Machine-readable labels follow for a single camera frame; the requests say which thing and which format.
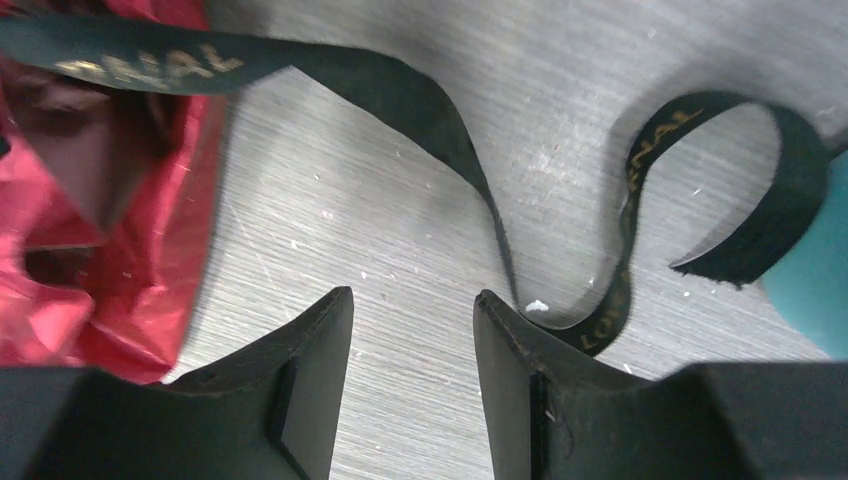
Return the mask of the teal vase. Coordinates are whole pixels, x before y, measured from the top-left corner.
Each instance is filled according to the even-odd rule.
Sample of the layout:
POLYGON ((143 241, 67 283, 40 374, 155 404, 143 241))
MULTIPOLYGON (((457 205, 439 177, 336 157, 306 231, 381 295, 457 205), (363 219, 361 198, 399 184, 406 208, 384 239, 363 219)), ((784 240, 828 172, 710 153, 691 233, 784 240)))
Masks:
POLYGON ((847 358, 847 154, 830 163, 825 202, 799 242, 762 277, 775 310, 828 356, 847 358))

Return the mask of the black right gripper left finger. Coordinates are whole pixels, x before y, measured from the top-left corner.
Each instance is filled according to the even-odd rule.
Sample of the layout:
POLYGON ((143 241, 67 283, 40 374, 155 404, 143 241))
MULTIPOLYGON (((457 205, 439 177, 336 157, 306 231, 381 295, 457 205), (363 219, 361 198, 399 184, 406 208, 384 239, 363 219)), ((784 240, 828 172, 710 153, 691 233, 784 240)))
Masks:
POLYGON ((5 479, 325 479, 354 300, 337 287, 286 325, 169 384, 96 368, 1 371, 5 479))

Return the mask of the black ribbon gold lettering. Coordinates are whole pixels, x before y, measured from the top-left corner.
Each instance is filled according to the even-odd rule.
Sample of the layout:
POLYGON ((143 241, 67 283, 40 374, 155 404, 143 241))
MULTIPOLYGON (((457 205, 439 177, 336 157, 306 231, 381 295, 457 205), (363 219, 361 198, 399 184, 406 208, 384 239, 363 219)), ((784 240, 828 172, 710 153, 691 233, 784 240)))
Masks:
MULTIPOLYGON (((497 212, 487 178, 456 106, 429 76, 371 50, 249 34, 202 31, 112 16, 7 16, 1 48, 12 59, 51 72, 124 90, 173 95, 230 93, 277 71, 295 68, 373 115, 454 170, 497 212)), ((596 356, 623 331, 631 307, 630 263, 638 212, 650 167, 686 135, 747 105, 750 97, 696 91, 660 107, 635 135, 625 158, 627 197, 619 216, 621 258, 598 307, 554 331, 562 342, 596 356)), ((772 102, 763 108, 781 149, 769 189, 723 241, 676 272, 744 286, 777 264, 820 213, 834 157, 811 123, 772 102)))

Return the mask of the pink flower bouquet red wrap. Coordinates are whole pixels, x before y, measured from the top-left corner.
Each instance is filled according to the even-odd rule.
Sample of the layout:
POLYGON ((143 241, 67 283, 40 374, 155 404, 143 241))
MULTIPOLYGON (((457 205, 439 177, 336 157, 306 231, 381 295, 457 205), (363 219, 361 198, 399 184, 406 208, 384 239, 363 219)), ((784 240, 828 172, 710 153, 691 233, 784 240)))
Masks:
POLYGON ((128 19, 204 30, 200 1, 1 5, 1 362, 161 380, 214 226, 226 101, 164 92, 128 19))

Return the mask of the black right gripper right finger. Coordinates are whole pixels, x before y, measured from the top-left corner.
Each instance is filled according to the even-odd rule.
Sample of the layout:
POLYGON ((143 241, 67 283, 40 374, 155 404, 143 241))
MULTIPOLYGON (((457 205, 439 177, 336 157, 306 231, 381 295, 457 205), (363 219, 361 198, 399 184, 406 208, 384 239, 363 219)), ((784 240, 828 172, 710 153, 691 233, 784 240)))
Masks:
POLYGON ((608 366, 491 291, 474 338, 498 479, 843 479, 847 366, 696 363, 657 381, 608 366))

